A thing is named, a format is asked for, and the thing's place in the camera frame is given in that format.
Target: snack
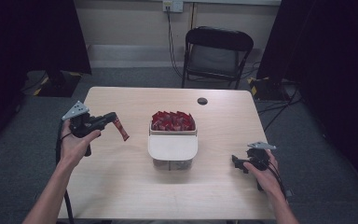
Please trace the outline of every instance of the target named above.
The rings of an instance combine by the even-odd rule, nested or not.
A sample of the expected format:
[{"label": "snack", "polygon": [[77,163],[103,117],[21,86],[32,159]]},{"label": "snack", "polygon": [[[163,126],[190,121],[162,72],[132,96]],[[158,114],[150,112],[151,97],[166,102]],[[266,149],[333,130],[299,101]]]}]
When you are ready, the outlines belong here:
[{"label": "snack", "polygon": [[153,131],[195,131],[196,124],[191,114],[181,111],[159,111],[152,116],[151,129]]},{"label": "snack", "polygon": [[118,131],[121,133],[121,136],[123,136],[124,141],[126,141],[130,136],[127,134],[127,132],[124,130],[123,126],[121,125],[120,120],[118,117],[113,120],[113,123],[115,124]]}]

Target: person's left hand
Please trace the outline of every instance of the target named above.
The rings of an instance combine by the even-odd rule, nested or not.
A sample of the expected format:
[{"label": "person's left hand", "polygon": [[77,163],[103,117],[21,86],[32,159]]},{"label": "person's left hand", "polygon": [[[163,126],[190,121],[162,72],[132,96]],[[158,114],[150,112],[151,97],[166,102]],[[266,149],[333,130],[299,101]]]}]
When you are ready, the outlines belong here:
[{"label": "person's left hand", "polygon": [[[64,137],[71,132],[69,129],[70,123],[71,122],[68,119],[62,125],[61,137]],[[90,142],[97,138],[100,134],[100,130],[95,130],[83,138],[77,138],[73,134],[69,134],[64,137],[61,143],[61,161],[69,162],[70,166],[75,168],[86,154],[86,150]]]}]

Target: small black object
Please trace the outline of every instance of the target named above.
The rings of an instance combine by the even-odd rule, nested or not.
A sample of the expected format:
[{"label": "small black object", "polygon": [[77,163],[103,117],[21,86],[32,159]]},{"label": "small black object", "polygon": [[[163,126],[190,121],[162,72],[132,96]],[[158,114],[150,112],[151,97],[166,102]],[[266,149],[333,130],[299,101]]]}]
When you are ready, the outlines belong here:
[{"label": "small black object", "polygon": [[[117,117],[115,112],[108,113],[99,117],[90,117],[89,113],[82,114],[77,117],[71,118],[71,125],[69,128],[74,136],[82,138],[95,130],[103,130],[106,124],[113,122]],[[90,145],[87,147],[86,154],[88,157],[91,155]]]},{"label": "small black object", "polygon": [[267,154],[265,149],[258,148],[249,148],[247,151],[249,160],[241,160],[238,157],[232,155],[231,159],[234,162],[235,168],[243,170],[245,174],[248,174],[249,171],[243,166],[244,162],[251,163],[255,168],[260,171],[265,171],[269,167],[269,155]]},{"label": "small black object", "polygon": [[203,97],[200,97],[197,102],[199,103],[199,105],[206,105],[208,104],[208,100],[203,98]]}]

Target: forearm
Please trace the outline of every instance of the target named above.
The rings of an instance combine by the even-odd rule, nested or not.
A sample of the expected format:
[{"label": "forearm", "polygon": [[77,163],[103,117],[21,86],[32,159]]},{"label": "forearm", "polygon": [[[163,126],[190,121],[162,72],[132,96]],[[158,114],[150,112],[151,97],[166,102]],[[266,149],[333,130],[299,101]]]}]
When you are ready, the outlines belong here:
[{"label": "forearm", "polygon": [[64,161],[58,163],[51,179],[23,223],[56,222],[73,169]]},{"label": "forearm", "polygon": [[267,192],[278,224],[298,224],[287,201],[279,190]]}]

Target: wooden table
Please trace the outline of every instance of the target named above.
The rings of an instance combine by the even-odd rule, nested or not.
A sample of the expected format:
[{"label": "wooden table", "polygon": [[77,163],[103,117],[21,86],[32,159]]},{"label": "wooden table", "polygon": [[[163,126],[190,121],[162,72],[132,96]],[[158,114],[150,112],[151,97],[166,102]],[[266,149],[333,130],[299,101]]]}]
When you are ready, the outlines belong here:
[{"label": "wooden table", "polygon": [[[204,97],[207,105],[199,105]],[[130,138],[107,125],[91,143],[92,155],[75,168],[68,186],[75,218],[272,219],[255,178],[235,169],[231,155],[265,141],[248,91],[91,88],[85,105],[92,116],[116,112]],[[148,125],[158,111],[191,113],[199,151],[186,171],[156,169],[148,154]],[[59,218],[66,218],[62,203]]]}]

